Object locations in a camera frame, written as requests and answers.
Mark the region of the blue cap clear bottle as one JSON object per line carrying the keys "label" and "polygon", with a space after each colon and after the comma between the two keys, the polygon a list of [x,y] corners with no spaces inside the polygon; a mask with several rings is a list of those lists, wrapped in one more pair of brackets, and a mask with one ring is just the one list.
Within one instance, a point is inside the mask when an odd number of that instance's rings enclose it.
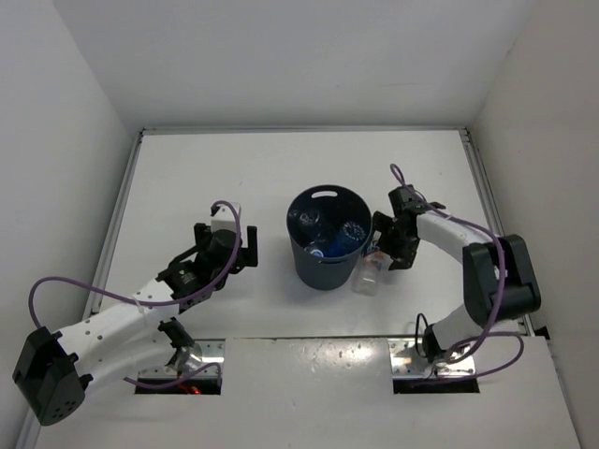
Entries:
{"label": "blue cap clear bottle", "polygon": [[332,240],[329,249],[329,257],[341,257],[352,253],[366,239],[365,229],[358,223],[350,221],[344,223],[334,239]]}

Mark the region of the orange label clear bottle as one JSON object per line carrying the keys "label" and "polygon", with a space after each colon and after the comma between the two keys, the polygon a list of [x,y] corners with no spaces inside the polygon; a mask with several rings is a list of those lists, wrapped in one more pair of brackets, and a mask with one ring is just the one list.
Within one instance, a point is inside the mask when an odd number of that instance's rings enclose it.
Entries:
{"label": "orange label clear bottle", "polygon": [[352,290],[363,296],[374,297],[378,292],[381,273],[386,265],[386,255],[380,249],[368,250],[359,259]]}

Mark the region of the blue label Pocari bottle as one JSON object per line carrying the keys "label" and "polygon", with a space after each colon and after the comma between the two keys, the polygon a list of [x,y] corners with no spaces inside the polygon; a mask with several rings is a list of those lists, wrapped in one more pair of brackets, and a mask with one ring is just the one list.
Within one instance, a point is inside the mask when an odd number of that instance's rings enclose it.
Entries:
{"label": "blue label Pocari bottle", "polygon": [[313,240],[304,247],[304,251],[316,257],[326,258],[331,257],[330,247],[329,240]]}

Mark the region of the clear bottle white cap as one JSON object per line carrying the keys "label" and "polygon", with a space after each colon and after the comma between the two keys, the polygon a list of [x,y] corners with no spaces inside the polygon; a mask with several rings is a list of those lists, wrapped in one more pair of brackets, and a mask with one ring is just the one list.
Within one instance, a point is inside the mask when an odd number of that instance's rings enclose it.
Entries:
{"label": "clear bottle white cap", "polygon": [[335,229],[325,214],[318,209],[293,209],[287,214],[287,224],[291,237],[297,243],[314,243],[328,246]]}

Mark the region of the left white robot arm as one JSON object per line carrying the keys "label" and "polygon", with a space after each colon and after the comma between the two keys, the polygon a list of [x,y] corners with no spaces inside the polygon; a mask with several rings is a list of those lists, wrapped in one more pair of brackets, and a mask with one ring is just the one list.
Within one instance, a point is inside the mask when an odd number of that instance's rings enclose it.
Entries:
{"label": "left white robot arm", "polygon": [[257,229],[194,227],[196,243],[125,301],[75,325],[39,326],[24,341],[12,374],[38,423],[75,412],[99,387],[159,365],[175,366],[195,343],[178,316],[224,288],[228,276],[258,264]]}

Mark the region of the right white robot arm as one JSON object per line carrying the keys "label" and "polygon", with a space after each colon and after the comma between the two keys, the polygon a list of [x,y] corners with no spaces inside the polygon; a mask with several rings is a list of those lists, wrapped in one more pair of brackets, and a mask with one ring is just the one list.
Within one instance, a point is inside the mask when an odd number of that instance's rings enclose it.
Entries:
{"label": "right white robot arm", "polygon": [[501,237],[482,225],[450,215],[439,203],[428,203],[413,186],[388,194],[390,216],[373,215],[377,246],[391,270],[410,269],[419,244],[426,241],[462,267],[462,304],[446,318],[428,324],[418,348],[429,362],[465,344],[477,350],[494,336],[494,326],[538,311],[541,293],[524,238]]}

